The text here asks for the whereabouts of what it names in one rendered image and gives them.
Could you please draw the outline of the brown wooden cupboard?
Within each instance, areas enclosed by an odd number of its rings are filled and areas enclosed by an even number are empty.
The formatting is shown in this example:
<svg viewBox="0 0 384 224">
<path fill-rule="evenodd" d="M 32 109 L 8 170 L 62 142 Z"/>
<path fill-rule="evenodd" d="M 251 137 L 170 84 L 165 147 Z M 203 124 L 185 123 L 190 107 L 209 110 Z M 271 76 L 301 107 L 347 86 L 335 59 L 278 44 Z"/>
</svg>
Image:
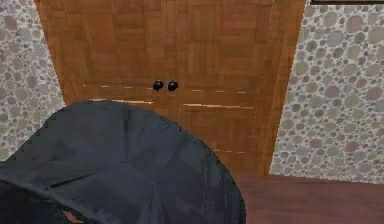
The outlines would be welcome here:
<svg viewBox="0 0 384 224">
<path fill-rule="evenodd" d="M 269 173 L 306 0 L 34 0 L 66 103 L 153 110 Z"/>
</svg>

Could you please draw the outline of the black rubber wheel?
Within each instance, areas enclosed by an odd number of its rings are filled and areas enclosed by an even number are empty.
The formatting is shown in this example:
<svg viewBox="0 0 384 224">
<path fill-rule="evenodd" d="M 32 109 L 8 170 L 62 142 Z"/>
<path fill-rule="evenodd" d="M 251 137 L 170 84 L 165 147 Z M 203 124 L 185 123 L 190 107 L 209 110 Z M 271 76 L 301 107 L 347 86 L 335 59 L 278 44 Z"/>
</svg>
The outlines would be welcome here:
<svg viewBox="0 0 384 224">
<path fill-rule="evenodd" d="M 85 101 L 0 161 L 0 224 L 246 224 L 246 208 L 230 171 L 177 123 Z"/>
</svg>

